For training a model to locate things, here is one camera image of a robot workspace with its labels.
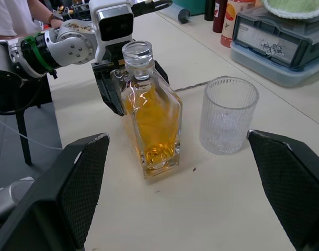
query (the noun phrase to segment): ribbed glass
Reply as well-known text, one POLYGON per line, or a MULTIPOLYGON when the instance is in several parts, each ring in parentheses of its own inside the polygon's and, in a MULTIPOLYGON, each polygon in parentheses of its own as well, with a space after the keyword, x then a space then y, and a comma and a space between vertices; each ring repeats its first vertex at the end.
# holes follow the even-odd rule
POLYGON ((248 81, 219 77, 205 87, 200 143, 214 154, 237 152, 246 137, 259 94, 248 81))

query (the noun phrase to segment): gray floor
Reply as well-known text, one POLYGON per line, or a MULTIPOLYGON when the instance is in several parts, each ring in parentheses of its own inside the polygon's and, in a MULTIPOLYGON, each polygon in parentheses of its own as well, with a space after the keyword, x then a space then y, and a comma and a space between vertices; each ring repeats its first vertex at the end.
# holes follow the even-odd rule
MULTIPOLYGON (((0 120, 13 129, 17 128, 15 116, 0 116, 0 120)), ((42 144, 61 147, 54 107, 52 103, 41 108, 31 107, 25 112, 28 137, 42 144)), ((60 150, 29 142, 32 166, 26 165, 22 153, 20 136, 0 124, 0 187, 27 176, 37 178, 54 162, 60 150)))

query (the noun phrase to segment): person's arm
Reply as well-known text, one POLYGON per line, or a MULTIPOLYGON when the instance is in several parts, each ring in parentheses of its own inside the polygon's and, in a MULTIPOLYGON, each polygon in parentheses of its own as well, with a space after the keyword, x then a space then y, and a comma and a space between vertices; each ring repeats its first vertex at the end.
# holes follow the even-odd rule
MULTIPOLYGON (((48 10, 39 0, 28 0, 28 6, 32 18, 41 21, 45 24, 49 23, 49 17, 51 16, 51 11, 48 10)), ((63 21, 53 19, 50 22, 52 28, 59 28, 63 24, 63 21)))

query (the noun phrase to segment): bottle label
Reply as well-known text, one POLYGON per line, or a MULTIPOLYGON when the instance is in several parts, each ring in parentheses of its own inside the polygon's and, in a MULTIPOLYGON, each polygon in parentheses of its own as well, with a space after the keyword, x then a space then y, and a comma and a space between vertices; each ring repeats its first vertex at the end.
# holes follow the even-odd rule
POLYGON ((219 16, 219 9, 220 9, 220 4, 215 3, 214 17, 219 16))
POLYGON ((227 38, 233 38, 234 25, 236 15, 242 10, 253 8, 255 1, 249 3, 238 3, 229 0, 226 8, 226 15, 224 17, 222 34, 227 38))

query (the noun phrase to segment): green cloth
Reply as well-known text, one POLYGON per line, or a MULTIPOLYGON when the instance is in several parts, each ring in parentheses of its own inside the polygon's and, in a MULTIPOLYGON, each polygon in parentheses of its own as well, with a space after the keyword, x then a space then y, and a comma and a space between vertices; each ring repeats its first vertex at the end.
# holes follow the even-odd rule
POLYGON ((266 9, 276 16, 309 19, 319 16, 319 0, 261 0, 266 9))

